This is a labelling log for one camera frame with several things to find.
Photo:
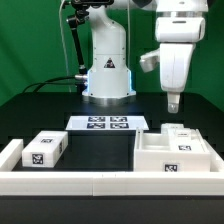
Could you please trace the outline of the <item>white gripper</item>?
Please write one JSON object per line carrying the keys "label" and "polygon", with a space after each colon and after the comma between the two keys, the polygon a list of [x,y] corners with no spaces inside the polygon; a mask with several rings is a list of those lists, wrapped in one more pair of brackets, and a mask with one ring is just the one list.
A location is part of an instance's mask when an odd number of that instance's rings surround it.
{"label": "white gripper", "polygon": [[179,111],[179,93],[185,88],[194,44],[161,44],[160,45],[160,82],[167,93],[168,112]]}

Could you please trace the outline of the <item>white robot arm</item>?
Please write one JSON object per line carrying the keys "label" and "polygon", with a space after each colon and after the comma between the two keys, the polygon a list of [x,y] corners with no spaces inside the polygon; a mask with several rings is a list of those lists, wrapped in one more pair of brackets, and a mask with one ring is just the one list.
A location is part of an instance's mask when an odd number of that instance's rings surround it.
{"label": "white robot arm", "polygon": [[140,57],[144,72],[160,68],[161,89],[167,93],[170,113],[179,110],[195,45],[205,34],[207,0],[71,0],[75,9],[73,32],[85,21],[92,32],[92,66],[82,68],[85,100],[119,104],[136,96],[129,69],[133,31],[110,18],[107,11],[139,8],[154,11],[159,48]]}

